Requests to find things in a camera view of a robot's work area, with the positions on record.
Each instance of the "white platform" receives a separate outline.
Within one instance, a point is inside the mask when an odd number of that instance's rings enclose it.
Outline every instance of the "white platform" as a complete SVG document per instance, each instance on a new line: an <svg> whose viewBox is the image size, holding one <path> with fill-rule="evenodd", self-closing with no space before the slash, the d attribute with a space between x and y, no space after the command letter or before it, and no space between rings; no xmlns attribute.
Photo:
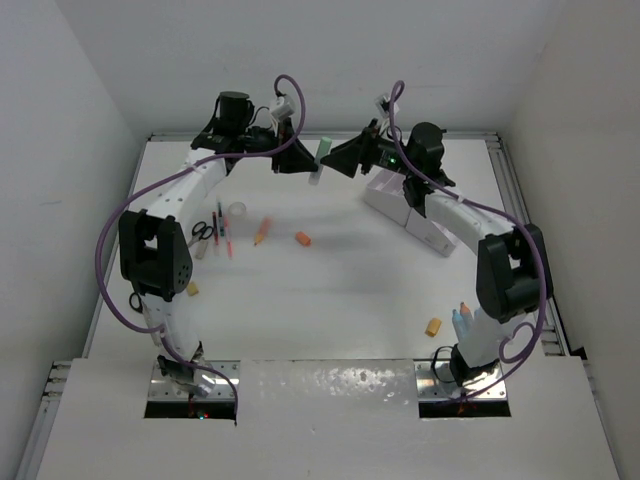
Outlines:
<svg viewBox="0 0 640 480"><path fill-rule="evenodd" d="M485 143L445 146L448 175L499 206ZM173 173L186 147L149 143L136 189ZM451 309L477 305L475 258L463 246L442 258L367 207L367 177L325 169L311 187L269 167L241 161L194 219L209 220L216 194L248 208L232 224L234 259L221 248L194 262L200 294L190 302L207 357L242 359L238 427L143 419L156 351L103 308L89 359L73 364L40 480L616 478L577 359L537 350L508 382L512 418L419 420L411 362L387 359L455 343ZM266 214L272 232L254 247ZM312 247L295 242L298 230ZM136 319L118 268L109 290ZM432 316L444 320L433 339L424 335ZM309 361L267 361L292 359ZM345 378L353 368L364 375Z"/></svg>

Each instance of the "yellow block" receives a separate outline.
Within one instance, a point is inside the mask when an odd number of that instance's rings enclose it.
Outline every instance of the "yellow block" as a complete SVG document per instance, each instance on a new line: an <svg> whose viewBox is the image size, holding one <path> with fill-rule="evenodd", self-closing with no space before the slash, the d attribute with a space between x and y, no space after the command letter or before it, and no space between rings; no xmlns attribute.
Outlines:
<svg viewBox="0 0 640 480"><path fill-rule="evenodd" d="M187 285L187 295L193 297L194 295L197 295L198 292L200 292L200 290L198 290L198 286L195 282L189 282L189 285Z"/></svg>
<svg viewBox="0 0 640 480"><path fill-rule="evenodd" d="M426 333L430 337L435 337L438 334L438 330L440 330L440 325L442 325L442 320L434 317L429 322L429 325L427 325L427 329L424 333Z"/></svg>

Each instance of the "black scissors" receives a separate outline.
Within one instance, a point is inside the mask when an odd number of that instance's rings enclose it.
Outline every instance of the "black scissors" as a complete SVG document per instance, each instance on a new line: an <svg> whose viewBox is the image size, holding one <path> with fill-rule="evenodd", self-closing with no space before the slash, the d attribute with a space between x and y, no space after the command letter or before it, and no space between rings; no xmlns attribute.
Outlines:
<svg viewBox="0 0 640 480"><path fill-rule="evenodd" d="M142 300L140 300L140 295L138 295L136 292L133 292L131 295L129 295L129 306L136 312L142 313Z"/></svg>
<svg viewBox="0 0 640 480"><path fill-rule="evenodd" d="M206 222L198 222L191 229L191 240L187 243L187 247L190 247L198 240L207 240L211 238L213 235L213 227L211 225L207 225Z"/></svg>

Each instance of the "metal base plate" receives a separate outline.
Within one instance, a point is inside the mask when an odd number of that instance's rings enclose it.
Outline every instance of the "metal base plate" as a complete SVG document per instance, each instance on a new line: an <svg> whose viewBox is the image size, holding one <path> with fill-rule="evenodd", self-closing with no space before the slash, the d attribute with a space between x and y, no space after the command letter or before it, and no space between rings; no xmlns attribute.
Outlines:
<svg viewBox="0 0 640 480"><path fill-rule="evenodd" d="M511 416L507 388L502 381L478 397L469 398L464 402L451 402L451 399L482 390L502 377L500 364L491 372L483 373L466 382L462 387L452 382L449 361L446 359L438 360L433 367L430 359L416 360L414 364L420 418Z"/></svg>
<svg viewBox="0 0 640 480"><path fill-rule="evenodd" d="M240 383L239 361L208 361L209 366L224 372L238 388ZM465 400L450 402L461 395L481 390L502 376L500 365L489 373L483 373L462 387L452 380L448 371L448 360L438 360L432 368L430 359L415 360L416 387L420 418L460 418L460 417L504 417L511 416L507 389L499 382L482 395ZM149 385L145 418L233 418L235 402L229 384L221 378L211 378L215 387L204 398L189 398L167 377L163 377L160 366L155 363Z"/></svg>
<svg viewBox="0 0 640 480"><path fill-rule="evenodd" d="M239 361L207 361L207 364L223 372L238 388L240 382ZM233 419L235 398L231 387L213 374L208 379L214 388L207 397L192 396L168 377L163 377L160 366L154 363L147 395L145 418L223 418Z"/></svg>

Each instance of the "white wall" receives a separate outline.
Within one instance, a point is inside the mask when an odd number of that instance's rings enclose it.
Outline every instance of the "white wall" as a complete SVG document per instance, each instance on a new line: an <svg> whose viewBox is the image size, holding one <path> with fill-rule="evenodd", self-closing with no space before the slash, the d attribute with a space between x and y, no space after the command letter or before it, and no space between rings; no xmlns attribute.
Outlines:
<svg viewBox="0 0 640 480"><path fill-rule="evenodd" d="M57 0L136 131L196 131L221 90L287 72L310 129L360 129L407 81L401 123L506 126L560 0Z"/></svg>
<svg viewBox="0 0 640 480"><path fill-rule="evenodd" d="M93 249L139 142L53 0L0 5L0 478L53 360L82 353Z"/></svg>
<svg viewBox="0 0 640 480"><path fill-rule="evenodd" d="M624 478L640 478L640 4L570 0L508 145Z"/></svg>

